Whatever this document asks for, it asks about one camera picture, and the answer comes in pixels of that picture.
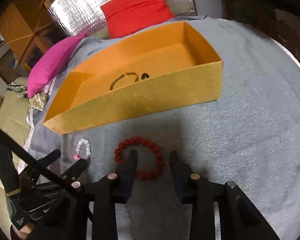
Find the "left hand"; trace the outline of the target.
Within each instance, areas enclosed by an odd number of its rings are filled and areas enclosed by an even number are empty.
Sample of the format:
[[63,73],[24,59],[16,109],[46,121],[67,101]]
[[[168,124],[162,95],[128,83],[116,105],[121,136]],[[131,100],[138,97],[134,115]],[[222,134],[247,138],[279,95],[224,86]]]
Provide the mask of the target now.
[[10,236],[12,240],[25,240],[34,229],[35,224],[27,223],[20,230],[13,224],[10,227]]

